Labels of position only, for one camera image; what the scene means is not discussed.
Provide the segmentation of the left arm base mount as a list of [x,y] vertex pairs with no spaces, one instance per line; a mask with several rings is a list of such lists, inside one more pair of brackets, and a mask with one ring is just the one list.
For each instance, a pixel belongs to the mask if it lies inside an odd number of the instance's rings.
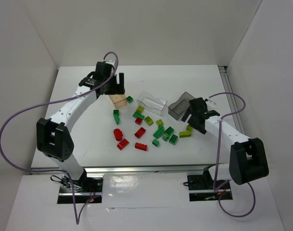
[[[50,180],[60,185],[57,204],[72,204],[72,188],[69,178],[66,176],[50,176]],[[100,204],[102,202],[103,177],[91,178],[90,183],[80,187],[74,182],[75,200],[77,204]]]

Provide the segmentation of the clear plastic container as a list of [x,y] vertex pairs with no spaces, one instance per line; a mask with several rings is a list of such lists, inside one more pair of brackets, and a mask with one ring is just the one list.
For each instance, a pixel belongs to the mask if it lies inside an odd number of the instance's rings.
[[143,106],[145,110],[158,116],[166,116],[167,100],[156,98],[147,91],[142,91],[137,98],[139,106]]

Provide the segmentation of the long lime brick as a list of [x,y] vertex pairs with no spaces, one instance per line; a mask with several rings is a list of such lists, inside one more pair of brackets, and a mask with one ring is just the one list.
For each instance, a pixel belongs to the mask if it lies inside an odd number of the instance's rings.
[[191,135],[192,135],[192,132],[189,131],[189,130],[179,132],[179,137],[180,138],[190,137]]

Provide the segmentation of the green square brick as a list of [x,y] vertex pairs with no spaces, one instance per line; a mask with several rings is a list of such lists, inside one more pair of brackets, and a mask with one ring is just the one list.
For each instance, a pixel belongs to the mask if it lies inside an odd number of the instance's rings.
[[170,139],[169,139],[169,143],[172,144],[172,145],[175,145],[176,142],[177,142],[177,140],[178,140],[178,136],[175,135],[175,134],[173,134],[173,135],[170,137]]

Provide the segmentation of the long green sloped brick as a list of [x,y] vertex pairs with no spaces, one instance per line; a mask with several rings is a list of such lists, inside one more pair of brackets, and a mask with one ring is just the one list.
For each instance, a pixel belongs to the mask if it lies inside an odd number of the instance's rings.
[[117,109],[113,110],[113,117],[114,117],[116,124],[118,125],[120,123],[119,110],[117,110]]

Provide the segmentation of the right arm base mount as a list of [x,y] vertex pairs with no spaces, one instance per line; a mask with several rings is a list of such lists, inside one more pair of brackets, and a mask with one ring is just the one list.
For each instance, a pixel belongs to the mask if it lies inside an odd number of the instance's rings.
[[218,191],[213,190],[213,180],[207,167],[201,173],[188,175],[187,181],[183,183],[183,186],[189,190],[190,202],[218,201],[219,198],[222,200],[233,199],[229,183],[225,184]]

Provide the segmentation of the green yellow printed brick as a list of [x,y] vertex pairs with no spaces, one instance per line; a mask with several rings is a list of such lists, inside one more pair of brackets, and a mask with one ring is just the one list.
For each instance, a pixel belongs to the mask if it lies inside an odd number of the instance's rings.
[[163,141],[167,141],[169,139],[169,135],[168,134],[164,134],[162,136]]

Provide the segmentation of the lime brick top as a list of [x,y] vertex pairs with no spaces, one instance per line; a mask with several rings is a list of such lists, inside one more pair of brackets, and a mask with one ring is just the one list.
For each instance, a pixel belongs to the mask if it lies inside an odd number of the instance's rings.
[[142,114],[142,112],[144,111],[144,107],[143,106],[138,106],[136,112],[139,114]]

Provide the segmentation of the lime sloped brick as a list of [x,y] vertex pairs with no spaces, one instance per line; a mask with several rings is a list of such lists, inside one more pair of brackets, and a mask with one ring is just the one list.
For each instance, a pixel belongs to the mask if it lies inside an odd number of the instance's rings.
[[149,116],[145,117],[144,121],[148,126],[151,126],[153,124],[153,120]]

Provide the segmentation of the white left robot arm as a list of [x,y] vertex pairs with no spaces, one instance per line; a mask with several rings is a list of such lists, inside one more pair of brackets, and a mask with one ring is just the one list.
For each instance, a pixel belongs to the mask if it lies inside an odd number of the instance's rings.
[[74,142],[70,133],[99,96],[125,92],[124,75],[117,76],[116,68],[116,61],[97,62],[95,70],[79,82],[72,99],[55,114],[39,119],[36,124],[37,149],[69,173],[72,180],[82,181],[86,178],[86,171],[74,157]]

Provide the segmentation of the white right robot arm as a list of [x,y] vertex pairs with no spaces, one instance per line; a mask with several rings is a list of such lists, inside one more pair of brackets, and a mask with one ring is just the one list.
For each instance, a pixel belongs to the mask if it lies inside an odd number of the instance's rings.
[[201,97],[190,100],[181,120],[187,120],[200,133],[210,133],[218,139],[216,163],[208,168],[213,187],[218,187],[217,180],[243,185],[268,176],[263,141],[239,132],[225,121],[232,113],[220,115],[215,110],[209,110],[206,101]]

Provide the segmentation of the smoky grey container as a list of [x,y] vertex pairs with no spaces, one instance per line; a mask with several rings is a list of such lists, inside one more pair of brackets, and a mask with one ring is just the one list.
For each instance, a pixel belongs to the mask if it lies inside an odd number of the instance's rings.
[[168,114],[175,120],[180,120],[190,106],[189,101],[193,99],[191,94],[184,92],[176,102],[169,105]]

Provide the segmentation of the small lime brick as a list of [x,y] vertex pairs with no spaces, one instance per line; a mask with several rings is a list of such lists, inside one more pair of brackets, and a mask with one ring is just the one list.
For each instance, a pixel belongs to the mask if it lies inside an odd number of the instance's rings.
[[163,126],[164,125],[164,123],[163,123],[163,121],[161,119],[156,120],[156,124],[157,124],[157,126]]

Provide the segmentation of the small green brick bottom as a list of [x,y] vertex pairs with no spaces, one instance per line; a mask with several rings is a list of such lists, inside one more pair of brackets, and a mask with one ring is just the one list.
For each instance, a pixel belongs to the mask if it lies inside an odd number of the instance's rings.
[[160,144],[160,142],[159,142],[159,140],[154,139],[154,140],[152,141],[152,144],[153,144],[154,146],[158,147],[159,144]]

